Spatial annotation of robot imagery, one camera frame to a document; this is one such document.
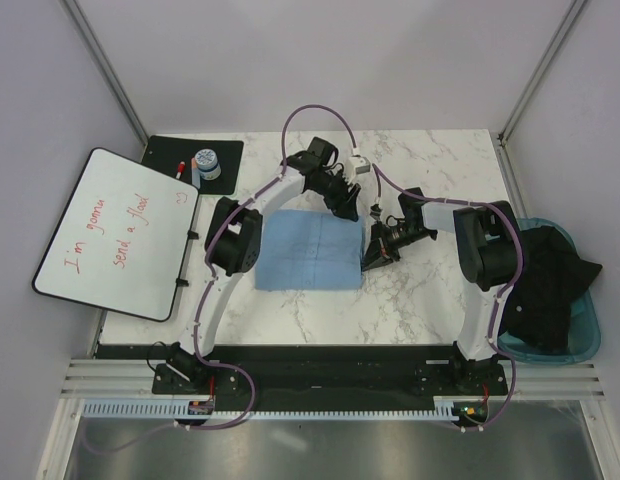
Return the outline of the light blue long sleeve shirt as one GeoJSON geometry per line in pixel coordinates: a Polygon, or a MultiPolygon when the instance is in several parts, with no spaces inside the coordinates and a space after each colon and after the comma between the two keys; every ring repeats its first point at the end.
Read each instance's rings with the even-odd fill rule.
{"type": "Polygon", "coordinates": [[[364,224],[307,210],[278,210],[264,227],[255,267],[260,291],[349,291],[363,284],[364,224]]]}

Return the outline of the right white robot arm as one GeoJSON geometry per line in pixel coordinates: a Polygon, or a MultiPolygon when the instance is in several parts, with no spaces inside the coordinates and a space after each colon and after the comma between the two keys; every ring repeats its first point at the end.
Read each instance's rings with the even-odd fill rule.
{"type": "Polygon", "coordinates": [[[400,250],[427,237],[446,232],[455,237],[463,276],[465,316],[454,341],[464,358],[448,368],[448,381],[457,392],[473,392],[484,381],[479,361],[497,353],[499,327],[509,295],[524,268],[524,248],[510,204],[427,198],[419,188],[398,196],[403,215],[381,220],[381,208],[370,210],[374,219],[362,270],[395,263],[400,250]]]}

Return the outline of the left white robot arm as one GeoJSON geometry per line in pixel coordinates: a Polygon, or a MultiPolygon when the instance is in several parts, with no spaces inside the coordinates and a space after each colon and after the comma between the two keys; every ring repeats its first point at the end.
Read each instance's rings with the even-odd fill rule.
{"type": "Polygon", "coordinates": [[[368,173],[371,163],[354,147],[345,161],[330,166],[329,161],[338,154],[335,145],[315,137],[307,149],[286,155],[274,178],[246,200],[223,197],[217,202],[204,242],[204,263],[211,278],[174,344],[184,355],[203,358],[214,349],[228,301],[243,275],[257,262],[263,227],[285,203],[311,191],[323,198],[335,217],[358,220],[361,186],[356,177],[368,173]]]}

